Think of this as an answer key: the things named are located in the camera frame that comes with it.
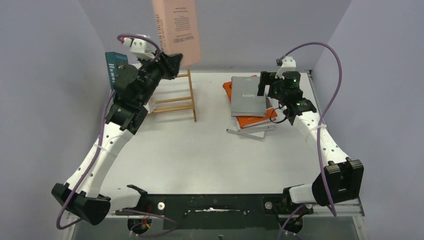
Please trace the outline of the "pink book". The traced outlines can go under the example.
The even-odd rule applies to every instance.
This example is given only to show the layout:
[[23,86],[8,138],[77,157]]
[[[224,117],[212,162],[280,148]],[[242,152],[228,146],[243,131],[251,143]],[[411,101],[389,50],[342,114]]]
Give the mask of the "pink book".
[[201,47],[194,0],[153,0],[160,47],[166,55],[183,54],[185,68],[201,61]]

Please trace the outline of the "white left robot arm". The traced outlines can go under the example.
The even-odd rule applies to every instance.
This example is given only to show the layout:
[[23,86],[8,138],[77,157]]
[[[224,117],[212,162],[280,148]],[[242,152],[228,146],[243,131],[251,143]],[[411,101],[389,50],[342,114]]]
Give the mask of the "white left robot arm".
[[76,222],[100,224],[111,211],[134,208],[144,190],[134,185],[137,195],[117,196],[101,193],[101,186],[117,156],[137,133],[148,115],[146,104],[161,80],[173,80],[180,71],[183,54],[159,54],[157,60],[141,60],[141,67],[131,64],[119,67],[113,90],[107,100],[100,131],[83,162],[65,183],[56,183],[51,194],[62,206],[60,214],[68,211],[77,216]]

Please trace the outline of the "orange book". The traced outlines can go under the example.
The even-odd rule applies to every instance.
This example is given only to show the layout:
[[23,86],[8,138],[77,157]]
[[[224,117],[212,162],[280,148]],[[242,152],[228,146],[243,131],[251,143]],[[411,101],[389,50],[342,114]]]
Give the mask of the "orange book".
[[[231,113],[231,96],[232,96],[231,80],[223,83],[222,87],[225,90],[225,93],[227,94],[227,97],[229,99],[230,113]],[[239,128],[244,129],[244,128],[253,127],[253,126],[260,126],[260,125],[268,124],[277,119],[278,115],[276,113],[275,108],[271,104],[270,99],[268,98],[268,96],[266,95],[264,96],[266,100],[266,116],[265,117],[232,116],[235,118]]]

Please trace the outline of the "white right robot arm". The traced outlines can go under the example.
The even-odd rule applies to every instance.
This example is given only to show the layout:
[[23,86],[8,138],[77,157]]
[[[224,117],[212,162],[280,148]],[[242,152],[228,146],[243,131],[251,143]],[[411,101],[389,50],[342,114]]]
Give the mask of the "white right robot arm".
[[257,92],[263,96],[269,87],[267,96],[285,108],[285,120],[301,133],[318,157],[320,173],[312,183],[285,189],[288,195],[281,199],[281,207],[289,214],[303,203],[330,206],[358,198],[364,174],[362,162],[353,160],[338,146],[314,104],[303,96],[300,80],[297,71],[286,71],[281,76],[262,71]]

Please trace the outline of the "teal Humor book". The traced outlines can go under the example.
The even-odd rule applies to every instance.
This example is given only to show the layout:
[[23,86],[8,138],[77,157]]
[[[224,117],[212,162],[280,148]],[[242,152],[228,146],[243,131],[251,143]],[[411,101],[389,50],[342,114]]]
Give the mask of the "teal Humor book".
[[119,67],[128,64],[128,57],[122,53],[109,51],[105,53],[105,59],[107,63],[110,87],[113,90],[113,84],[116,81]]

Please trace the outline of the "white Afternoon tea book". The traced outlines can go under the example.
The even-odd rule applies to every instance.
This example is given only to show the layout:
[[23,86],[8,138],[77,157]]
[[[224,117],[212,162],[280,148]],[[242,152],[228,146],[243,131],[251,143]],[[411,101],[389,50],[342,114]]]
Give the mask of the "white Afternoon tea book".
[[157,103],[156,103],[156,99],[154,95],[150,97],[150,99],[148,100],[148,102],[146,103],[144,107],[146,108],[149,114],[155,111],[155,109],[157,108]]

